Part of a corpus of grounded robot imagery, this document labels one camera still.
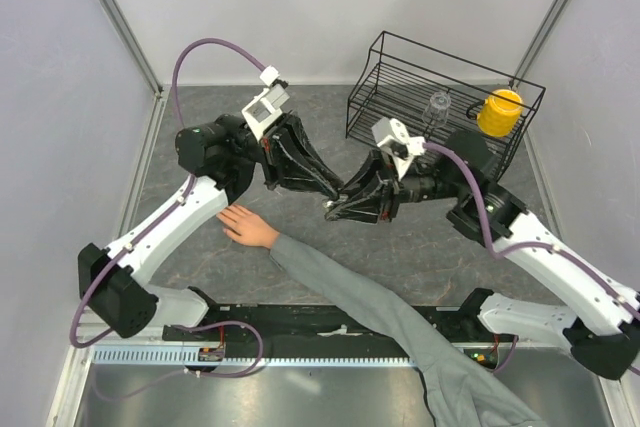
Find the grey sleeved forearm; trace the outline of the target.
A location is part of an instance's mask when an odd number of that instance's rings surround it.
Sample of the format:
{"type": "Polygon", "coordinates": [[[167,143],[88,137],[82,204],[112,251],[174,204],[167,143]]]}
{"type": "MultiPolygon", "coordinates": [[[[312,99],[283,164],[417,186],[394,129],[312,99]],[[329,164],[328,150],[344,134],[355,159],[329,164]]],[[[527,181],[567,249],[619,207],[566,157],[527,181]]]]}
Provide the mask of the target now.
{"type": "Polygon", "coordinates": [[[270,256],[294,280],[364,327],[392,338],[408,354],[426,384],[426,404],[436,425],[547,424],[391,290],[286,235],[278,237],[270,256]]]}

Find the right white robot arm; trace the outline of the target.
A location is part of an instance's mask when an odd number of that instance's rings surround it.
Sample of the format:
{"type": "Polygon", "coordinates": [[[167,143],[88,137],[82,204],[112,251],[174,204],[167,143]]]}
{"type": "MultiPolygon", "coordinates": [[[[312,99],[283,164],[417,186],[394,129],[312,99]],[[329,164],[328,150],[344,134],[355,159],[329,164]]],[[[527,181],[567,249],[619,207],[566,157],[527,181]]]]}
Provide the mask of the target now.
{"type": "Polygon", "coordinates": [[[491,179],[494,155],[475,132],[456,131],[444,144],[395,137],[369,153],[337,199],[329,221],[390,221],[402,204],[454,199],[447,220],[497,259],[522,268],[562,301],[517,301],[475,289],[458,315],[467,339],[506,334],[554,346],[590,372],[619,380],[639,371],[639,293],[593,267],[555,237],[510,191],[491,179]]]}

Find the glitter nail polish bottle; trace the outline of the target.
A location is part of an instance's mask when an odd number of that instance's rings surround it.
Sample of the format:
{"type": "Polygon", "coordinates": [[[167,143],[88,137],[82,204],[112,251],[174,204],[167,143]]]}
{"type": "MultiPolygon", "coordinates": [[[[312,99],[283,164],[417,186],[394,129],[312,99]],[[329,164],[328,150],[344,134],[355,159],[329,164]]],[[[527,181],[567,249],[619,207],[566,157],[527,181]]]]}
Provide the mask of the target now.
{"type": "Polygon", "coordinates": [[[343,207],[345,204],[346,198],[340,197],[337,200],[326,200],[323,203],[325,214],[324,217],[329,221],[337,221],[342,216],[343,207]]]}

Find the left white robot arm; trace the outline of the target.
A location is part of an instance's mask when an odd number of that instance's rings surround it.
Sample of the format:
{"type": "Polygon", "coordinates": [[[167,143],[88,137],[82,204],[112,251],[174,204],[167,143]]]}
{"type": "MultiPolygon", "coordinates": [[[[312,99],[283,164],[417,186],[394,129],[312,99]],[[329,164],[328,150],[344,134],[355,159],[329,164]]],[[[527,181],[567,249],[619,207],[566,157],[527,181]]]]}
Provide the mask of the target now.
{"type": "Polygon", "coordinates": [[[256,137],[249,123],[223,114],[184,128],[175,138],[186,181],[159,208],[123,237],[78,254],[78,290],[109,333],[131,338],[152,325],[181,324],[198,340],[219,329],[219,316],[194,288],[150,287],[155,271],[203,223],[234,203],[262,168],[270,189],[314,192],[335,200],[339,177],[311,145],[299,116],[285,113],[256,137]]]}

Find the person's bare hand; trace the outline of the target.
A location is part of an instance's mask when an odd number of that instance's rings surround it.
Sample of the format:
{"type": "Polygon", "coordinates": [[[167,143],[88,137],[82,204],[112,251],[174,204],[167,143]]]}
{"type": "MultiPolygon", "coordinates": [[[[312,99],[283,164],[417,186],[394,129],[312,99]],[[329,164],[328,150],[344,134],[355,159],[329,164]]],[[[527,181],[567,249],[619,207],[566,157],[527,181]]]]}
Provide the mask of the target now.
{"type": "Polygon", "coordinates": [[[216,217],[223,224],[223,232],[244,246],[271,249],[280,235],[259,215],[241,205],[227,206],[216,217]]]}

